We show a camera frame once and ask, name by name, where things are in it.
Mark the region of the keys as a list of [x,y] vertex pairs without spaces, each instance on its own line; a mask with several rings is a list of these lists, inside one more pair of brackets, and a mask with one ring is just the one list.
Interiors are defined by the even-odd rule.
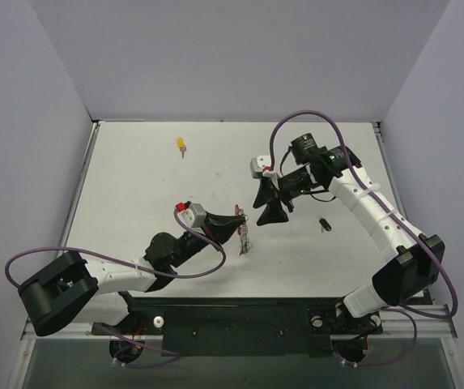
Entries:
[[319,224],[321,226],[321,231],[322,232],[330,232],[332,227],[330,225],[330,223],[328,222],[328,220],[324,217],[320,217],[319,218]]

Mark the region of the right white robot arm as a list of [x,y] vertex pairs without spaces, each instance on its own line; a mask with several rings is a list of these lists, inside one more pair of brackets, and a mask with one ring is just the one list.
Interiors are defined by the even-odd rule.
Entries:
[[293,199],[321,187],[347,207],[385,260],[367,284],[338,303],[334,321],[339,329],[353,331],[367,315],[387,306],[400,306],[437,281],[436,263],[442,260],[444,242],[437,235],[427,237],[410,224],[349,148],[320,147],[311,134],[305,134],[291,142],[289,152],[298,168],[283,176],[272,171],[269,156],[250,161],[251,175],[260,182],[253,202],[255,208],[263,210],[257,224],[287,222],[294,209]]

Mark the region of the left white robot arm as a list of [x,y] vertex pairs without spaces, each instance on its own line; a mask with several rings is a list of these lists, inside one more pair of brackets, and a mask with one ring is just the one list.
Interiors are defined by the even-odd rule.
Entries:
[[134,331],[138,311],[125,306],[123,293],[155,292],[179,278],[176,269],[208,246],[223,253],[223,244],[246,222],[243,215],[218,216],[199,205],[178,204],[180,237],[157,233],[145,254],[126,262],[90,250],[59,247],[59,256],[19,284],[17,291],[38,336],[52,335],[76,321]]

